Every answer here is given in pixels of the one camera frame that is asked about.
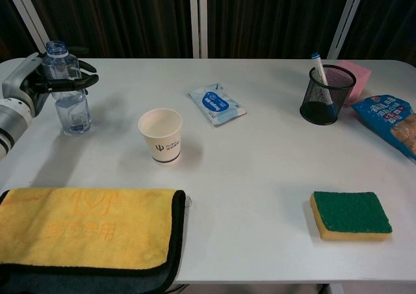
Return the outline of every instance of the bottle label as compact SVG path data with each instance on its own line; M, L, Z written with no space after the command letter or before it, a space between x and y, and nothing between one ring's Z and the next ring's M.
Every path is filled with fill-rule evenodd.
M86 112L71 115L72 130L83 130L88 127L88 116Z

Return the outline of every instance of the wet wipes package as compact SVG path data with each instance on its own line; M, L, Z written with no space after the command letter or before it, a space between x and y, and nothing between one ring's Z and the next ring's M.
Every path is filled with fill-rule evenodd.
M246 114L246 109L223 93L220 83L188 93L214 126Z

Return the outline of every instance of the blue label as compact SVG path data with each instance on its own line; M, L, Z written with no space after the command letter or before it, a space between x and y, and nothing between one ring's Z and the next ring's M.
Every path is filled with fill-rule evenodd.
M203 99L202 99L203 106L207 109L210 109L214 112L221 112L228 109L229 104L227 101L224 101L215 92L208 91Z

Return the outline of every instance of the plastic bag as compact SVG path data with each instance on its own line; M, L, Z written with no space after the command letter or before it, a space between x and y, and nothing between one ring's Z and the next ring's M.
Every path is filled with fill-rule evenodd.
M217 83L188 93L214 126L247 113L244 107L224 94L222 89L221 84Z
M385 94L369 97L352 108L381 138L416 159L416 115L408 102Z

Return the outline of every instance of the black curtain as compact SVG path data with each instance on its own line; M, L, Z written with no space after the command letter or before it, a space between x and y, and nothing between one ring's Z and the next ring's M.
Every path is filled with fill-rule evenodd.
M208 0L211 58L325 58L346 0Z
M339 58L416 66L416 0L361 0Z
M85 57L191 58L189 0L32 0L50 39Z
M12 0L0 0L0 62L37 51Z

